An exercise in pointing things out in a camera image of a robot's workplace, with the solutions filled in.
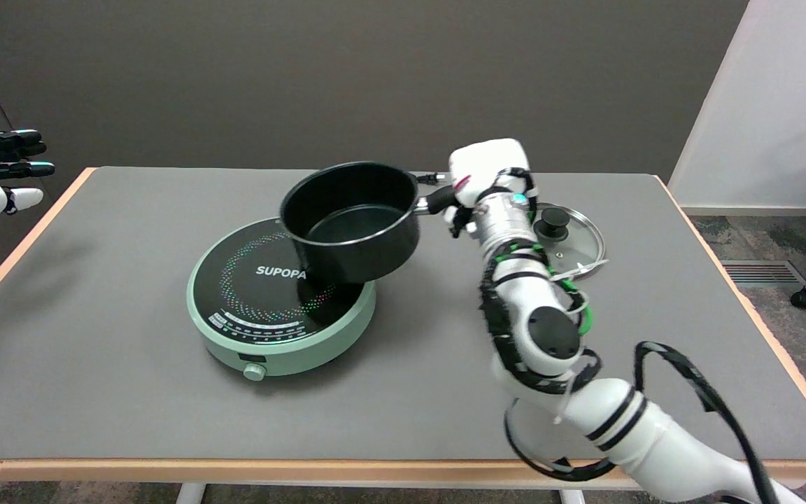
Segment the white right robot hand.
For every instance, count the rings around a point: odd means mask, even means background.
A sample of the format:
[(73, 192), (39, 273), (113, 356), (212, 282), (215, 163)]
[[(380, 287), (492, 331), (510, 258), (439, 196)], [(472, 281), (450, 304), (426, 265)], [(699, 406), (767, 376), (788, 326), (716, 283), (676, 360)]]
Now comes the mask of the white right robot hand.
[(512, 138), (480, 141), (458, 148), (450, 156), (453, 204), (444, 211), (453, 238), (466, 229), (479, 200), (490, 190), (512, 190), (525, 204), (528, 222), (537, 216), (538, 190), (525, 149)]

